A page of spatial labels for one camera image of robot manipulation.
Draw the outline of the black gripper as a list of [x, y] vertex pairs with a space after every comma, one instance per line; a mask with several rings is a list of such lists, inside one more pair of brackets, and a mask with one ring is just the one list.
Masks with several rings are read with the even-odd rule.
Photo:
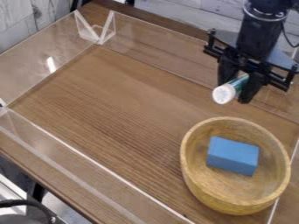
[[237, 77], [239, 72], [248, 74], [237, 102], [248, 104], [260, 88], [272, 85], [287, 91], [295, 76], [299, 74], [299, 64], [280, 51], [277, 45], [263, 59], [255, 59], [237, 48], [239, 34], [233, 31], [209, 29], [208, 43], [204, 52], [217, 60], [217, 85], [223, 85]]

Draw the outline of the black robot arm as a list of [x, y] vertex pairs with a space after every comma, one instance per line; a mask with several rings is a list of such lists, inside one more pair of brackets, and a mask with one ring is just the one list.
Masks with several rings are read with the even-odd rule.
[[217, 86], [212, 100], [251, 102], [261, 87], [287, 91], [299, 64], [277, 48], [285, 35], [288, 11], [299, 11], [299, 0], [245, 0], [239, 31], [208, 30], [204, 52], [217, 60]]

